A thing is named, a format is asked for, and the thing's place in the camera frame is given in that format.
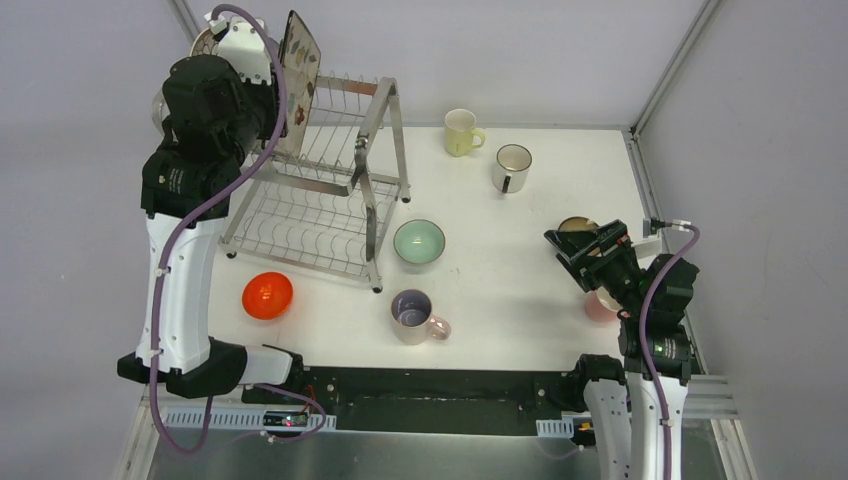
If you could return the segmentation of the square flower pattern plate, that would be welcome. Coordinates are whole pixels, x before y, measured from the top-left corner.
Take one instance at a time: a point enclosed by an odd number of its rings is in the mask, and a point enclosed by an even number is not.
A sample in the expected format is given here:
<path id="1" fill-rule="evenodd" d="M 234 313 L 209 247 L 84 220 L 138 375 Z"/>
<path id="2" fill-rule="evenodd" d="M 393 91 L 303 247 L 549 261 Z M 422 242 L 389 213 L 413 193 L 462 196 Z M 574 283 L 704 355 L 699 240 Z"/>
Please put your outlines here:
<path id="1" fill-rule="evenodd" d="M 301 154 L 310 116 L 321 50 L 302 17 L 291 10 L 278 56 L 286 85 L 287 134 L 275 149 L 289 158 Z"/>

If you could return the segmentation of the floral petal brown-rim plate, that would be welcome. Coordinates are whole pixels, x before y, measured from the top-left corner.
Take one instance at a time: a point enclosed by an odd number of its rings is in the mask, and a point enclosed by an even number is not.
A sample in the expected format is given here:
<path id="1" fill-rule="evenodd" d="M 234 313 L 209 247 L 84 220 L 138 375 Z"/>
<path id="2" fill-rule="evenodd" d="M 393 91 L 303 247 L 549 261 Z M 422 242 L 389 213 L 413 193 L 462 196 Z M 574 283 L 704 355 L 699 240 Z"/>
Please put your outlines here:
<path id="1" fill-rule="evenodd" d="M 195 38 L 189 55 L 218 55 L 218 40 L 209 28 L 202 30 Z"/>

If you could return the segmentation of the mint green bowl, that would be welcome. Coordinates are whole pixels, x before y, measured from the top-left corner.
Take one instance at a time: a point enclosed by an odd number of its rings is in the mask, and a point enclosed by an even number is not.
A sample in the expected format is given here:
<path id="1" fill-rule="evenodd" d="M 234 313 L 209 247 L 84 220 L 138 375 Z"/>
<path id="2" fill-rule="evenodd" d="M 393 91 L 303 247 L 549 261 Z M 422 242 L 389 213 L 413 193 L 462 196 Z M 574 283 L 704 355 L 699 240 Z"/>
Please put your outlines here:
<path id="1" fill-rule="evenodd" d="M 400 259 L 411 265 L 427 265 L 438 260 L 446 247 L 446 236 L 434 222 L 413 219 L 402 224 L 393 237 Z"/>

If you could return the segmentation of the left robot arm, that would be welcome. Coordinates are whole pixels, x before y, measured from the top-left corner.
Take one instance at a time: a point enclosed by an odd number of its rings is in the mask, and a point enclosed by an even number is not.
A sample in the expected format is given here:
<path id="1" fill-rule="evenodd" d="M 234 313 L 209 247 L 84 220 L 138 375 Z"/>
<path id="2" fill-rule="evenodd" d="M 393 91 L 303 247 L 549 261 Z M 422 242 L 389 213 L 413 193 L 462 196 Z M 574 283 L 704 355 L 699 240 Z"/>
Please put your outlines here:
<path id="1" fill-rule="evenodd" d="M 151 268 L 145 325 L 136 349 L 117 362 L 122 378 L 163 384 L 195 399 L 266 384 L 281 404 L 297 402 L 305 378 L 295 356 L 245 346 L 208 330 L 211 276 L 232 193 L 263 165 L 247 162 L 258 142 L 273 147 L 286 132 L 283 70 L 243 74 L 202 54 L 178 61 L 162 86 L 163 139 L 142 169 Z"/>

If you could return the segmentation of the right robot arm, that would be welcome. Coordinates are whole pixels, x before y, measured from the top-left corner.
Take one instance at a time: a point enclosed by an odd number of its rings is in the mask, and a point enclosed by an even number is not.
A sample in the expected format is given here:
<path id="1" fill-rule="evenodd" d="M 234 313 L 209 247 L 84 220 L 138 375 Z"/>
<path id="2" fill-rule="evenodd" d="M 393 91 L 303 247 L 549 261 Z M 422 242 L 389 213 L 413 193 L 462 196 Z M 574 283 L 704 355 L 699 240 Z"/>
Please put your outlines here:
<path id="1" fill-rule="evenodd" d="M 557 260 L 585 292 L 607 291 L 619 308 L 621 356 L 583 354 L 547 397 L 564 411 L 587 412 L 604 479 L 678 479 L 681 421 L 693 349 L 681 321 L 699 269 L 684 260 L 701 237 L 688 221 L 649 218 L 648 233 L 691 233 L 676 253 L 638 264 L 620 220 L 577 230 L 548 230 Z"/>

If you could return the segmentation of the stainless steel dish rack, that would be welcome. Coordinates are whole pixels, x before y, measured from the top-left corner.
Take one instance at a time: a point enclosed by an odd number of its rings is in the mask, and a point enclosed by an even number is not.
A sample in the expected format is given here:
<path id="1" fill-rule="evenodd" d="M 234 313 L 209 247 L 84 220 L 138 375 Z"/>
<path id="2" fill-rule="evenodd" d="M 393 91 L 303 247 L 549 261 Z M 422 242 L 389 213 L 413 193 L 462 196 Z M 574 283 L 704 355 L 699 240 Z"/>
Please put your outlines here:
<path id="1" fill-rule="evenodd" d="M 383 289 L 378 255 L 397 202 L 411 199 L 398 82 L 320 75 L 297 154 L 277 147 L 219 238 L 239 254 Z"/>

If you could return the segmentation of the brown patterned small bowl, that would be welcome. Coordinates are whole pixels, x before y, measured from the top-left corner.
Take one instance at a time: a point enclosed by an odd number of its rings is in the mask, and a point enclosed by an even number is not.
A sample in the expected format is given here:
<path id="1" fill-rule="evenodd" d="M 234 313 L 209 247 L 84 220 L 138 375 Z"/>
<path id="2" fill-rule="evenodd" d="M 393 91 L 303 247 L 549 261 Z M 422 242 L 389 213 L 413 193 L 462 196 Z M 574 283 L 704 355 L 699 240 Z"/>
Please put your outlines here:
<path id="1" fill-rule="evenodd" d="M 596 231 L 599 225 L 586 217 L 573 216 L 563 220 L 557 230 L 560 232 Z"/>

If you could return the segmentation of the pink cup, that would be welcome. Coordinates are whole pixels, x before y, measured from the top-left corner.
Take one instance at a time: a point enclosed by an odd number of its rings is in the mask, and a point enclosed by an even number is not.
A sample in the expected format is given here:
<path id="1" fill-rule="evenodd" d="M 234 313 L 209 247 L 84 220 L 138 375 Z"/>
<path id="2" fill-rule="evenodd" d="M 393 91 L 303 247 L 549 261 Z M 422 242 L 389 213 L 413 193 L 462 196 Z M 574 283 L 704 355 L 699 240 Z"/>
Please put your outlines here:
<path id="1" fill-rule="evenodd" d="M 584 310 L 588 318 L 596 323 L 610 323 L 618 320 L 620 304 L 603 288 L 590 291 L 584 301 Z"/>

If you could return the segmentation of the white mug dark rim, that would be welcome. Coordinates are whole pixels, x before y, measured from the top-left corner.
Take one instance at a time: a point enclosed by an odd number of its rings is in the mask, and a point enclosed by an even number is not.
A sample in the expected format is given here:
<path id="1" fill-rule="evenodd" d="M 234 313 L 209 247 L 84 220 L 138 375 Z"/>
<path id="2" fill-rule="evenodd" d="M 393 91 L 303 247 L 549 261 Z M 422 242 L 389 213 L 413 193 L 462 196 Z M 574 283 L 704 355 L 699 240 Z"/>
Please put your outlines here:
<path id="1" fill-rule="evenodd" d="M 492 170 L 492 182 L 501 194 L 520 191 L 529 174 L 533 157 L 531 152 L 519 144 L 506 144 L 498 149 Z"/>

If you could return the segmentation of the yellow mug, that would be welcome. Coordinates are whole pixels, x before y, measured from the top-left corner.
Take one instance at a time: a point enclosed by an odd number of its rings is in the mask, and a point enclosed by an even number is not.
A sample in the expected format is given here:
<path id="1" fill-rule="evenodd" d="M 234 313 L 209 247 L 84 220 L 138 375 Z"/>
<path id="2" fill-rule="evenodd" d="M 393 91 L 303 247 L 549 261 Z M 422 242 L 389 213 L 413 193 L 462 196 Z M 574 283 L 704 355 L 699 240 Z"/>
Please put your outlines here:
<path id="1" fill-rule="evenodd" d="M 485 134 L 476 128 L 477 118 L 467 109 L 453 109 L 444 117 L 444 148 L 454 157 L 467 155 L 485 145 Z"/>

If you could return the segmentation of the pink iridescent mug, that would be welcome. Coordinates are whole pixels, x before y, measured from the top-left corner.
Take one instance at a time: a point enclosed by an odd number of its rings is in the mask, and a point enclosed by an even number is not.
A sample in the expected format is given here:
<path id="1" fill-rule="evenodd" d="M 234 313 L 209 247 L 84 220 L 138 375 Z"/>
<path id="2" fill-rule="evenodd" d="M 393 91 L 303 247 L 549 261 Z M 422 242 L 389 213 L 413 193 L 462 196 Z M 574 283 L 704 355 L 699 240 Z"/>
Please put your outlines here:
<path id="1" fill-rule="evenodd" d="M 407 289 L 399 292 L 390 305 L 395 336 L 407 345 L 419 345 L 429 339 L 447 340 L 452 327 L 433 313 L 433 303 L 423 291 Z"/>

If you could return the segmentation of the orange plastic bowl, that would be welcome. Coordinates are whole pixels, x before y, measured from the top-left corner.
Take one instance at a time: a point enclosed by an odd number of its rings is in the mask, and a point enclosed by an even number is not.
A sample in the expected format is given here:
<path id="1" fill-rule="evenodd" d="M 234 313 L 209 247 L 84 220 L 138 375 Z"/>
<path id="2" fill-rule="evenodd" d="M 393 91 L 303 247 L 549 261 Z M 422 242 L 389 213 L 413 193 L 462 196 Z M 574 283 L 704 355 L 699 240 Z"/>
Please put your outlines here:
<path id="1" fill-rule="evenodd" d="M 283 315 L 294 299 L 288 277 L 279 272 L 264 272 L 251 279 L 242 293 L 242 307 L 252 318 L 274 320 Z"/>

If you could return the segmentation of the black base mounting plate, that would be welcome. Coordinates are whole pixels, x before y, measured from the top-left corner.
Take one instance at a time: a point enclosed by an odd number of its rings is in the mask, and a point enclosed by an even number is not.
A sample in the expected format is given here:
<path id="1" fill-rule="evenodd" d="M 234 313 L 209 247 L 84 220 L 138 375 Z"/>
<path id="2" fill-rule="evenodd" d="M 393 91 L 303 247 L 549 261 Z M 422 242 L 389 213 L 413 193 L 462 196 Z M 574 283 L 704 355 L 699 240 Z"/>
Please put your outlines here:
<path id="1" fill-rule="evenodd" d="M 283 389 L 313 394 L 339 430 L 533 436 L 575 411 L 560 372 L 304 367 Z"/>

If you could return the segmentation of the aluminium frame rail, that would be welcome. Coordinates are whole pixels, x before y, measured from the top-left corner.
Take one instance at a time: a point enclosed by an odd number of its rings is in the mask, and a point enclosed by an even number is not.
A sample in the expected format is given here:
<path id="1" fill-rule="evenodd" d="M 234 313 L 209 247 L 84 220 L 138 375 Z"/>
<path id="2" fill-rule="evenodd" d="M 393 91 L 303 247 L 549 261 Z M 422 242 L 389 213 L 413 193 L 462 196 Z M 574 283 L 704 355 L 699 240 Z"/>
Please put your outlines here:
<path id="1" fill-rule="evenodd" d="M 682 322 L 694 297 L 699 269 L 683 256 L 697 243 L 700 231 L 687 221 L 661 217 L 638 139 L 626 132 L 624 141 L 647 217 L 643 241 L 636 246 L 636 257 L 646 266 L 636 284 L 635 302 L 626 308 L 630 317 L 622 322 L 620 346 L 632 362 L 649 358 L 667 369 L 673 362 L 685 363 L 691 358 L 692 347 Z"/>

